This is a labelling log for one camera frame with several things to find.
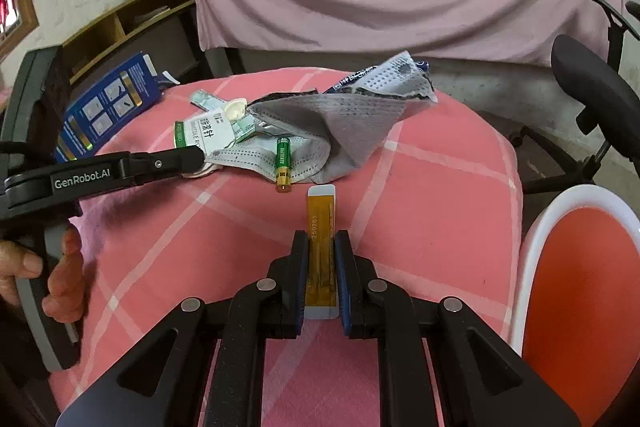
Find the metal pivot screw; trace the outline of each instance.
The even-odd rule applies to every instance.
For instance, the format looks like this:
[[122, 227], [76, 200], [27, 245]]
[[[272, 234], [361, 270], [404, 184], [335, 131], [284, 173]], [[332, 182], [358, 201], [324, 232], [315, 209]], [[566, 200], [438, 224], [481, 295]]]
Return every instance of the metal pivot screw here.
[[462, 301], [455, 297], [447, 297], [443, 302], [444, 309], [449, 312], [459, 312], [462, 309]]
[[371, 279], [367, 286], [372, 292], [376, 293], [383, 292], [387, 288], [386, 281], [383, 281], [382, 279]]
[[189, 297], [180, 303], [183, 312], [194, 312], [200, 307], [200, 299]]
[[261, 292], [269, 292], [276, 287], [276, 282], [273, 279], [269, 279], [268, 277], [265, 279], [260, 279], [255, 286]]

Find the window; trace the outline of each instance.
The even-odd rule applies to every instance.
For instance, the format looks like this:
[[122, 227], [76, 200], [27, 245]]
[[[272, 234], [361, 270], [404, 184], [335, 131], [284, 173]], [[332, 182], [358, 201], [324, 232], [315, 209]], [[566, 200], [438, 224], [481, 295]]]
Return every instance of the window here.
[[32, 0], [0, 0], [0, 62], [37, 27]]

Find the green label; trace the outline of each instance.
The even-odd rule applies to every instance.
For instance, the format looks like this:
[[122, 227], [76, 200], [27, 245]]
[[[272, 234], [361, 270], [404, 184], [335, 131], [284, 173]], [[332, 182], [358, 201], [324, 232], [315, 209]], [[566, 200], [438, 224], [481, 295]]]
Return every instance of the green label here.
[[291, 168], [291, 142], [289, 138], [278, 138], [276, 169], [281, 167]]
[[176, 122], [174, 125], [175, 146], [187, 147], [187, 140], [184, 139], [184, 122]]

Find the white plastic chair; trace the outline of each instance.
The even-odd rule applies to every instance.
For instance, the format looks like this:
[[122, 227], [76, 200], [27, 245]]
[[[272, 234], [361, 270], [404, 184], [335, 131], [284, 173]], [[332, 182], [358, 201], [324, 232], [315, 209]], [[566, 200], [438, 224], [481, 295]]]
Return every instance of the white plastic chair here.
[[578, 185], [538, 216], [520, 249], [509, 343], [583, 427], [632, 380], [640, 353], [640, 221], [617, 195]]

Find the chair caster wheel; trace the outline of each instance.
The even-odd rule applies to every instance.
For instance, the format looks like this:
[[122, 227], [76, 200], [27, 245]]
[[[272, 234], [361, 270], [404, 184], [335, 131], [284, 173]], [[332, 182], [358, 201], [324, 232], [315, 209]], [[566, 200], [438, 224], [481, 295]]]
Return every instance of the chair caster wheel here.
[[509, 135], [509, 143], [513, 145], [514, 149], [517, 149], [522, 145], [522, 135], [519, 132], [512, 132]]

